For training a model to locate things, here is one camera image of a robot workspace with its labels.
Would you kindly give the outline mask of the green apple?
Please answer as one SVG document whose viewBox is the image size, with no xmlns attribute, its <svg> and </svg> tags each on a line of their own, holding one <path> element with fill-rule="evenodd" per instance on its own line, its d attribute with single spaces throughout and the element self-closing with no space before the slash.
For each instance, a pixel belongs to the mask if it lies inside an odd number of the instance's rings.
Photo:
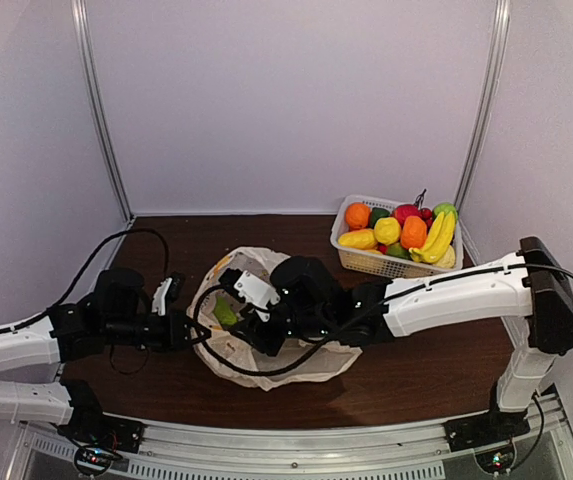
<svg viewBox="0 0 573 480">
<path fill-rule="evenodd" d="M 449 213 L 453 213 L 455 218 L 458 218 L 458 210 L 454 204 L 449 202 L 442 202 L 436 205 L 433 208 L 433 217 L 437 218 L 439 214 L 443 213 L 444 215 L 448 215 Z"/>
</svg>

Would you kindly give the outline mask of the red apple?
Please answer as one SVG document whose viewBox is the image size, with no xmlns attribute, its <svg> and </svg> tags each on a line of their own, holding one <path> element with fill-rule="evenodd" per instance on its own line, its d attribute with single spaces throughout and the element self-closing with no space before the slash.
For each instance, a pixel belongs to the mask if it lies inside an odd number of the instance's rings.
<svg viewBox="0 0 573 480">
<path fill-rule="evenodd" d="M 404 226 L 409 217 L 418 217 L 423 219 L 420 209 L 414 204 L 402 204 L 395 208 L 392 217 L 397 220 L 401 227 Z"/>
</svg>

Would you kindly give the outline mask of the small green fruit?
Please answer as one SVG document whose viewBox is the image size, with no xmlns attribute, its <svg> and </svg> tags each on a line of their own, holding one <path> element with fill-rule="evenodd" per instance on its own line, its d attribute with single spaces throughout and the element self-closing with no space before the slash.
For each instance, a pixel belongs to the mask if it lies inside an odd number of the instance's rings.
<svg viewBox="0 0 573 480">
<path fill-rule="evenodd" d="M 224 329 L 231 328 L 238 323 L 238 317 L 229 303 L 222 297 L 216 298 L 213 315 Z"/>
</svg>

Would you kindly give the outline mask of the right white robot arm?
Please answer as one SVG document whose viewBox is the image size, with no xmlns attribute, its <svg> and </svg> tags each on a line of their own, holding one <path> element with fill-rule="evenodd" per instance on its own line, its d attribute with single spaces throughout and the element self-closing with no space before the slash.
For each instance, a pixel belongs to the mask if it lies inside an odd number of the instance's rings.
<svg viewBox="0 0 573 480">
<path fill-rule="evenodd" d="M 364 347 L 451 324 L 521 317 L 526 334 L 491 391 L 479 419 L 496 442 L 522 420 L 555 359 L 573 349 L 570 275 L 537 237 L 517 252 L 478 267 L 421 278 L 396 278 L 344 289 L 316 258 L 294 256 L 268 280 L 235 270 L 227 291 L 243 303 L 234 331 L 257 351 L 277 355 L 299 337 L 315 348 L 330 342 Z"/>
</svg>

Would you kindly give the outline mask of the yellow banana bunch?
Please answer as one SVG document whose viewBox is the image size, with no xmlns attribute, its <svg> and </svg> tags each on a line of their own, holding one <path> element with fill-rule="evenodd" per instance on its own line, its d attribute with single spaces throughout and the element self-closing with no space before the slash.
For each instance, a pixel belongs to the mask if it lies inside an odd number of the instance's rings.
<svg viewBox="0 0 573 480">
<path fill-rule="evenodd" d="M 448 250 L 454 238 L 456 223 L 454 212 L 440 212 L 424 245 L 421 248 L 409 249 L 411 259 L 418 263 L 435 264 Z"/>
</svg>

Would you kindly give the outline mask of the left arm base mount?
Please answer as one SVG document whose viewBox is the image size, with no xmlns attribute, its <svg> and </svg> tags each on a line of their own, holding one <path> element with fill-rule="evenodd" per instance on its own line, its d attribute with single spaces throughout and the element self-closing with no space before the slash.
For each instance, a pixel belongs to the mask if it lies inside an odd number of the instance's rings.
<svg viewBox="0 0 573 480">
<path fill-rule="evenodd" d="M 124 460 L 124 453 L 138 453 L 144 433 L 140 421 L 76 409 L 66 425 L 54 425 L 74 447 L 73 465 L 85 477 L 97 477 Z"/>
</svg>

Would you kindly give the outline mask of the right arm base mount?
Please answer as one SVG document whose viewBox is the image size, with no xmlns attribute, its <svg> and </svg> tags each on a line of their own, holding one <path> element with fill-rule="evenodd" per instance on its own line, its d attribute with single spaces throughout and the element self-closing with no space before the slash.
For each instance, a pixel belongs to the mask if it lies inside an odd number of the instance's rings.
<svg viewBox="0 0 573 480">
<path fill-rule="evenodd" d="M 522 414 L 486 412 L 449 420 L 443 425 L 451 452 L 472 450 L 486 474 L 509 473 L 517 460 L 514 440 L 530 432 Z"/>
</svg>

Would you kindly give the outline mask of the beige plastic bag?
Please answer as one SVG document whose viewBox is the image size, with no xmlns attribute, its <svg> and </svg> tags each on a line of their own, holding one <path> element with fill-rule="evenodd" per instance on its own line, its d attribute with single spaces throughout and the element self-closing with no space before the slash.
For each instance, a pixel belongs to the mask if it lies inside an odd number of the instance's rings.
<svg viewBox="0 0 573 480">
<path fill-rule="evenodd" d="M 215 286 L 226 269 L 249 271 L 264 282 L 268 282 L 269 275 L 274 268 L 288 258 L 289 256 L 285 253 L 264 247 L 241 246 L 235 248 L 212 266 L 204 276 L 188 307 L 188 315 L 193 315 L 200 295 L 207 288 Z M 226 301 L 236 315 L 241 314 L 242 305 L 227 293 L 218 291 L 208 295 L 202 304 L 198 321 L 210 329 L 211 338 L 205 344 L 201 343 L 194 346 L 193 350 L 216 376 L 237 385 L 246 388 L 259 388 L 268 392 L 291 383 L 326 382 L 348 371 L 362 355 L 362 350 L 358 347 L 348 347 L 337 342 L 330 342 L 322 346 L 304 364 L 283 375 L 270 377 L 243 375 L 221 364 L 208 351 L 214 350 L 241 369 L 269 371 L 291 364 L 310 351 L 312 345 L 299 339 L 287 339 L 277 356 L 271 357 L 262 354 L 246 342 L 234 337 L 220 325 L 214 315 L 218 299 Z"/>
</svg>

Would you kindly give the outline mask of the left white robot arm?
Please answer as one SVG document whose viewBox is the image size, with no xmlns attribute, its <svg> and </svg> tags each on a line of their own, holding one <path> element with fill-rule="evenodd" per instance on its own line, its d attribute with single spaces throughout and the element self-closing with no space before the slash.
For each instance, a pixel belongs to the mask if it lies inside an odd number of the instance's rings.
<svg viewBox="0 0 573 480">
<path fill-rule="evenodd" d="M 128 346 L 174 352 L 209 339 L 210 332 L 173 309 L 184 284 L 181 274 L 165 278 L 153 295 L 144 279 L 127 268 L 102 271 L 93 290 L 76 303 L 58 303 L 33 318 L 0 327 L 0 373 L 66 364 Z M 110 424 L 84 381 L 45 384 L 0 381 L 0 420 L 50 423 L 76 432 L 89 444 L 103 442 Z"/>
</svg>

